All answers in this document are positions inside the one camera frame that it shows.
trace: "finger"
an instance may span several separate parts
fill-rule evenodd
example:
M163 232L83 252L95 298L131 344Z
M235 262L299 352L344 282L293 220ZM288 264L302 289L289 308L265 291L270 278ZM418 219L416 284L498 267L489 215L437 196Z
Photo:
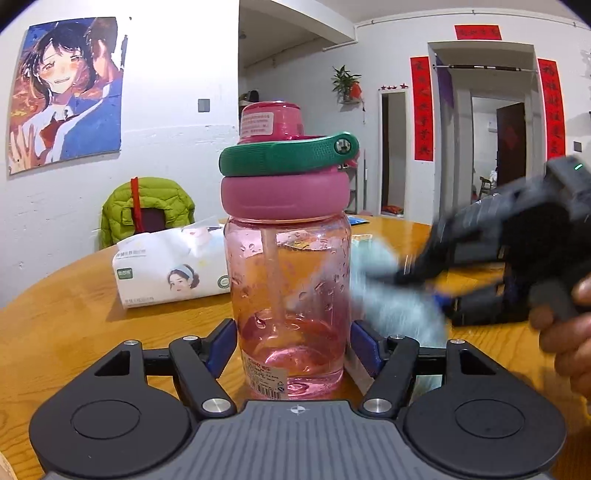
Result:
M570 388L573 392L591 400L591 372L570 379Z
M33 156L34 151L35 151L35 131L33 130L33 126L31 125L29 127L27 157Z
M14 161L19 161L21 159L21 156L19 155L17 148L17 139L14 135L14 132L10 132L10 153Z
M19 158L23 158L25 156L25 138L22 134L21 127L18 127L17 130L17 149Z
M29 138L28 138L28 142L27 142L27 146L30 150L33 149L33 143L35 141L35 131L33 129L33 126L30 125L29 126Z
M546 330L554 323L554 314L547 305L531 309L530 324L534 330Z
M546 353L565 353L576 350L588 338L591 338L591 314L555 323L542 331L540 348Z
M556 355L554 369L561 377L578 377L591 372L591 339L583 342L576 350Z
M591 306L591 275L584 278L573 288L573 299L578 305Z

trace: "human hand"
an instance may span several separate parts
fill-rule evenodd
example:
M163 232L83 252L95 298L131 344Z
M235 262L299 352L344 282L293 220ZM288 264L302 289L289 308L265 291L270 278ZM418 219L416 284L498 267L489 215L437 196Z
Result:
M35 133L32 125L29 126L26 136L22 125L18 126L16 133L14 131L10 133L10 155L12 157L12 173L28 170L34 165L37 155L35 154Z
M591 275L575 286L573 300L577 305L591 306ZM530 312L530 323L540 331L542 351L556 355L556 373L570 379L574 392L591 400L591 313L555 323L550 308L541 306Z

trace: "black robotic gripper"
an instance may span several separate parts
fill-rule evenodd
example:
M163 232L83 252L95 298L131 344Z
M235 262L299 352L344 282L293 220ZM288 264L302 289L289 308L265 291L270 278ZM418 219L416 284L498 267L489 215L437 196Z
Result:
M351 347L375 378L358 410L253 400L238 412L215 380L236 348L233 320L164 349L128 340L39 407L31 444L46 480L551 478L562 416L474 346L421 348L355 322ZM147 375L172 376L180 401ZM419 375L442 385L409 404Z

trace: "gray cloth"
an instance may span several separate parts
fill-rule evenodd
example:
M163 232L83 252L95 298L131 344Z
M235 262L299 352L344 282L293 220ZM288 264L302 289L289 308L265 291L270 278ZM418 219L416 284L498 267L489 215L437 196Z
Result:
M367 273L388 273L397 267L396 253L381 240L375 237L353 240L350 271L353 320L366 320L382 336L404 335L414 338L421 346L444 348L445 316L430 294L422 289L385 286L367 278ZM347 355L347 370L365 392L365 386L369 387L367 378L362 378L360 364L356 357L358 364L351 361L351 354ZM417 378L413 398L439 385L440 375Z

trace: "chinese calligraphy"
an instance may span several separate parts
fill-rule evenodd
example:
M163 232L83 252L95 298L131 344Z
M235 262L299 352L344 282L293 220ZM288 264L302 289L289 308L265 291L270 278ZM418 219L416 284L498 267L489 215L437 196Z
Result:
M502 40L498 25L456 25L458 40Z
M548 160L566 155L564 105L555 61L538 59L544 91Z
M429 57L410 59L413 77L414 158L433 161L433 95Z

